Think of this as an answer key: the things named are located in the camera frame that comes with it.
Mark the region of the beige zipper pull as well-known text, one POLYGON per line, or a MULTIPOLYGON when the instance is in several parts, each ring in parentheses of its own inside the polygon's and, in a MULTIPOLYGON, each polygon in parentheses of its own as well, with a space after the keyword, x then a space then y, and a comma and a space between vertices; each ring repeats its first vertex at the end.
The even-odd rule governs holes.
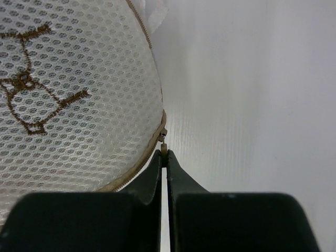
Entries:
POLYGON ((160 151, 162 157, 162 167, 167 167, 168 148, 167 144, 165 143, 166 135, 167 135, 167 129, 163 128, 159 136, 159 142, 161 142, 160 151))

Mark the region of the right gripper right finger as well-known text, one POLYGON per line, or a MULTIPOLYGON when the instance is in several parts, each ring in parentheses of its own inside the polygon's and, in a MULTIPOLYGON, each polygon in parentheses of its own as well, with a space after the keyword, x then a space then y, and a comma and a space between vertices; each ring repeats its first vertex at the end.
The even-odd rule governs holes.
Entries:
POLYGON ((291 195, 211 193, 166 157, 171 251, 319 251, 306 214, 291 195))

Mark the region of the white mesh laundry bag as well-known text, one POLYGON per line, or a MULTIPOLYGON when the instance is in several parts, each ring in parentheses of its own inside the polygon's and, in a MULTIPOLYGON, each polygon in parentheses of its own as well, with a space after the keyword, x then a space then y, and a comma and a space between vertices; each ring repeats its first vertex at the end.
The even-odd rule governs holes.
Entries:
POLYGON ((1 223, 35 192, 112 192, 167 133, 166 1, 1 1, 1 223))

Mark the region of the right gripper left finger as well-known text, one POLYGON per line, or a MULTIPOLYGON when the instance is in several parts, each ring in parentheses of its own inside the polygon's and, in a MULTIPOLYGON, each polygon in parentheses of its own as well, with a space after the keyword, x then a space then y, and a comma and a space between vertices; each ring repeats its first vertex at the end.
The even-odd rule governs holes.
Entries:
POLYGON ((22 197, 1 230, 1 251, 159 251, 162 155, 118 192, 22 197))

